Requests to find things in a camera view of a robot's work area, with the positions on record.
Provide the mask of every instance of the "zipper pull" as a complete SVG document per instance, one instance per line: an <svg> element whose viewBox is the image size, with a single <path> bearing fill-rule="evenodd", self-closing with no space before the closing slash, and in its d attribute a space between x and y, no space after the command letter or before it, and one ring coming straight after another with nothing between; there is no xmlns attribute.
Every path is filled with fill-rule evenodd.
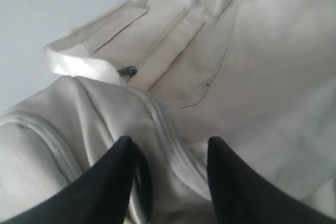
<svg viewBox="0 0 336 224"><path fill-rule="evenodd" d="M124 76L133 77L137 74L137 72L138 71L134 66L129 66L129 67L118 70L118 74L121 77L124 77Z"/></svg>

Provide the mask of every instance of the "metal zipper pull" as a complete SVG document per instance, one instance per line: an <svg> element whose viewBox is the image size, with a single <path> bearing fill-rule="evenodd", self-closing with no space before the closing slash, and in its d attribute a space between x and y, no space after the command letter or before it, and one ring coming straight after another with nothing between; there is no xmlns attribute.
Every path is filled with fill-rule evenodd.
<svg viewBox="0 0 336 224"><path fill-rule="evenodd" d="M132 77L132 76L135 76L137 72L138 70L134 66L129 66L129 67L118 70L118 74L121 77L124 77L124 76Z"/></svg>

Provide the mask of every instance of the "white surface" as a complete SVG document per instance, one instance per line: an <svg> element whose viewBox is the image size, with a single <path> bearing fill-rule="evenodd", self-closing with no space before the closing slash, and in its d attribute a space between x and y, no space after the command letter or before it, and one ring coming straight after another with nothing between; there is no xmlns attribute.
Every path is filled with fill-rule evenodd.
<svg viewBox="0 0 336 224"><path fill-rule="evenodd" d="M0 113L57 79L43 46L123 0L0 0Z"/></svg>

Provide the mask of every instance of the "white table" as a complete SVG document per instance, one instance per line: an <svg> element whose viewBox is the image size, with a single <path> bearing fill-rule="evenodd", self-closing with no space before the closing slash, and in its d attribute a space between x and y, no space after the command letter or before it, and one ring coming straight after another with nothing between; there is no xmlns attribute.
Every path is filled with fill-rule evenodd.
<svg viewBox="0 0 336 224"><path fill-rule="evenodd" d="M0 0L0 113L58 78L43 46L123 0Z"/></svg>

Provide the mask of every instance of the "zipper track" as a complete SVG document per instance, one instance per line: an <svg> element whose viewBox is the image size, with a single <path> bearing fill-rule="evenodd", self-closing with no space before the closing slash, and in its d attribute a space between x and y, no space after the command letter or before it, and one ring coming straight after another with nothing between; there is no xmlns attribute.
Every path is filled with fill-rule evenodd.
<svg viewBox="0 0 336 224"><path fill-rule="evenodd" d="M173 123L164 116L164 113L158 103L140 90L130 87L124 88L140 98L148 109L159 133L159 144L161 146L162 153L165 156L167 163L173 170L173 173L182 182L184 181L181 178L187 178L188 181L193 182L193 188L186 184L186 182L184 183L188 188L195 191L202 198L211 200L205 166L197 165L197 161L193 160L192 155L187 153L180 141L180 138L175 133L176 129ZM178 170L179 168L176 168L176 161L172 161L171 158L169 158L170 156L177 158L177 163L180 164L179 167L181 167L182 164L183 174Z"/></svg>
<svg viewBox="0 0 336 224"><path fill-rule="evenodd" d="M160 36L160 38L154 42L154 44L149 49L148 53L142 57L138 63L135 65L135 69L139 71L142 66L151 58L151 56L162 46L162 44L169 38L173 31L178 28L180 23L189 15L189 11L184 9L174 20L174 22L169 26L169 28ZM133 76L128 76L126 82L130 81Z"/></svg>

